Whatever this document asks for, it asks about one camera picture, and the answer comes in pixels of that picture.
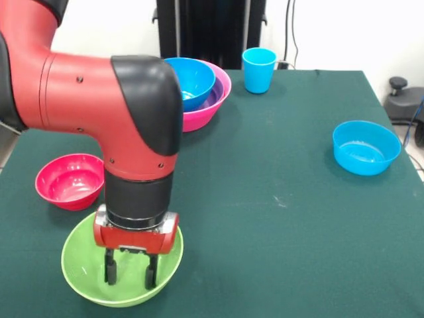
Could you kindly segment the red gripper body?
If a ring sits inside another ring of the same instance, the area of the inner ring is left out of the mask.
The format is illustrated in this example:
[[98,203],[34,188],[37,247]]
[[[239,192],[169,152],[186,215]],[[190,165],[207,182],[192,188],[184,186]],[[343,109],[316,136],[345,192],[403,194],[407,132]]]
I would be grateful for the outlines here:
[[114,226],[107,218],[106,205],[101,204],[95,212],[93,235],[97,246],[109,249],[129,249],[146,254],[168,254],[178,231],[179,215],[165,213],[157,227],[132,231]]

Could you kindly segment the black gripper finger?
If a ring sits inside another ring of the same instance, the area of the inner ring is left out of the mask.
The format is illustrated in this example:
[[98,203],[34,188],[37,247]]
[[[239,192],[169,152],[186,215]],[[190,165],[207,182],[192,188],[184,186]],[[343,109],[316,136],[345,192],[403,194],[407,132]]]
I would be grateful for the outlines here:
[[114,250],[106,248],[105,249],[105,283],[108,283],[110,286],[115,285],[117,281],[117,264],[114,259]]
[[147,290],[152,290],[156,287],[156,277],[158,269],[158,255],[148,254],[149,263],[146,267],[144,285]]

